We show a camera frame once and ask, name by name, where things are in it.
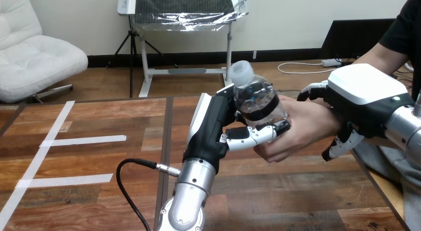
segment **baseboard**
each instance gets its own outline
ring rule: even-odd
[[[250,62],[270,62],[270,61],[300,61],[319,59],[321,49],[295,49],[295,50],[270,50],[257,51],[256,58],[253,59],[253,51],[232,52],[233,63],[237,61]],[[130,55],[103,55],[88,56],[88,67],[129,67]],[[159,54],[148,54],[147,62],[149,67],[178,65],[210,65],[225,64],[226,52],[202,52],[202,53],[170,53],[160,56]],[[133,61],[135,67],[141,66],[141,58]]]

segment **gray pants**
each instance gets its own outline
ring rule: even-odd
[[[421,167],[392,148],[361,142],[354,151],[368,167],[402,185],[405,222],[412,231],[421,231]]]

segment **robotic hand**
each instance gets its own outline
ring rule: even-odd
[[[205,222],[203,207],[219,170],[219,160],[227,151],[241,150],[274,140],[290,129],[287,120],[261,126],[222,128],[245,120],[234,104],[234,85],[216,96],[202,94],[196,107],[183,155],[181,171],[158,164],[156,169],[177,177],[174,196],[162,207],[159,231],[200,231]]]
[[[353,149],[362,139],[388,138],[411,162],[421,165],[421,96],[414,104],[403,84],[367,64],[350,65],[312,83],[298,101],[323,98],[345,120],[322,156],[326,161]]]

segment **white tape line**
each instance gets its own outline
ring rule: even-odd
[[[9,200],[4,205],[0,213],[0,230],[3,230],[4,227],[6,227],[7,222],[9,222],[10,217],[12,217],[12,214],[16,209],[17,204],[19,204],[20,200],[25,194],[25,191],[26,188],[15,189]]]
[[[42,178],[33,180],[20,180],[16,187],[19,188],[36,188],[36,187],[53,187],[53,186],[66,186],[66,185],[86,185],[96,183],[110,182],[113,174],[101,175],[85,175],[73,177],[60,177],[60,178]]]
[[[126,136],[103,136],[103,137],[92,137],[92,138],[74,138],[74,139],[61,139],[53,141],[43,141],[40,147],[56,147],[56,146],[68,146],[68,145],[80,145],[80,144],[92,144],[92,143],[111,143],[111,142],[122,142],[126,140]]]
[[[70,113],[73,105],[74,101],[69,101],[65,104],[44,140],[52,141],[56,138],[57,133],[59,133],[59,130],[66,120],[68,114]],[[48,149],[50,149],[50,147],[41,147],[38,149],[38,152],[35,154],[34,159],[31,161],[31,164],[29,165],[22,179],[31,180],[34,178],[39,167],[41,166],[42,161],[47,155]],[[3,230],[4,227],[6,227],[7,222],[9,222],[10,217],[25,194],[25,191],[26,188],[18,188],[13,191],[9,200],[6,202],[5,206],[0,212],[0,230]]]

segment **plastic bottle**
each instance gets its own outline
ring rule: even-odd
[[[251,127],[288,119],[273,86],[255,75],[248,61],[238,61],[228,71],[234,83],[235,106]]]

